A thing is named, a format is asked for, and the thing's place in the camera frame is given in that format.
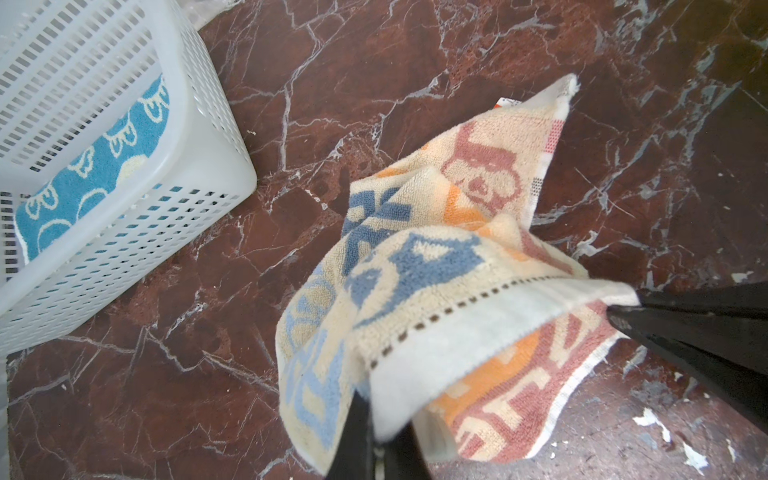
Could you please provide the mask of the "blue bunny pattern towel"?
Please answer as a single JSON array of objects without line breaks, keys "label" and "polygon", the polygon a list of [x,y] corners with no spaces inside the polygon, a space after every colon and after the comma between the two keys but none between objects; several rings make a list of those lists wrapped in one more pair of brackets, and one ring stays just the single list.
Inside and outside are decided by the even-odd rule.
[{"label": "blue bunny pattern towel", "polygon": [[160,76],[112,127],[21,203],[14,227],[25,263],[50,247],[148,162],[169,117],[170,97]]}]

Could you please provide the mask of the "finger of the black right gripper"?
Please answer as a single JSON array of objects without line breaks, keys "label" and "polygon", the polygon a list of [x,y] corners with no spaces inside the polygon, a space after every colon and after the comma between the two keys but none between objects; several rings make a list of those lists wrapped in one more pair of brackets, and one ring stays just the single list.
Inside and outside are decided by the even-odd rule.
[{"label": "finger of the black right gripper", "polygon": [[672,311],[704,314],[766,314],[767,282],[683,293],[652,292],[640,294],[639,298],[644,307]]},{"label": "finger of the black right gripper", "polygon": [[767,430],[767,312],[608,309],[621,333],[690,374],[762,431]]}]

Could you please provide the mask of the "beige towel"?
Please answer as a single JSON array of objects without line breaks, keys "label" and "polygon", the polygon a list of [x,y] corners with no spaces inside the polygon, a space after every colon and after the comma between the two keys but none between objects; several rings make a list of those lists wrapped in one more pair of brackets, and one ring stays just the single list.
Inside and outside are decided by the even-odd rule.
[{"label": "beige towel", "polygon": [[618,340],[607,310],[635,290],[531,232],[578,88],[500,102],[352,183],[340,240],[276,329],[280,417],[317,472],[355,396],[376,440],[412,426],[429,461],[531,458]]}]

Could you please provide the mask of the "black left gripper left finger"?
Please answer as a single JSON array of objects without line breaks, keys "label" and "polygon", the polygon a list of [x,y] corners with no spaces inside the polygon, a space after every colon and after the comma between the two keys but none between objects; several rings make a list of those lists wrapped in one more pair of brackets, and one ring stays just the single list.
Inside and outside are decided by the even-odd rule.
[{"label": "black left gripper left finger", "polygon": [[340,442],[326,480],[373,480],[374,437],[370,403],[353,396]]}]

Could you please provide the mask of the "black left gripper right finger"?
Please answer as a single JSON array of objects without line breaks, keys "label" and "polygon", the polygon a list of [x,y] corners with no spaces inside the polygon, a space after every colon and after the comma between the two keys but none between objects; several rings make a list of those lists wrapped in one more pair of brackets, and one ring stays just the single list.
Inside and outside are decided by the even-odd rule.
[{"label": "black left gripper right finger", "polygon": [[383,474],[385,480],[432,479],[411,423],[383,445]]}]

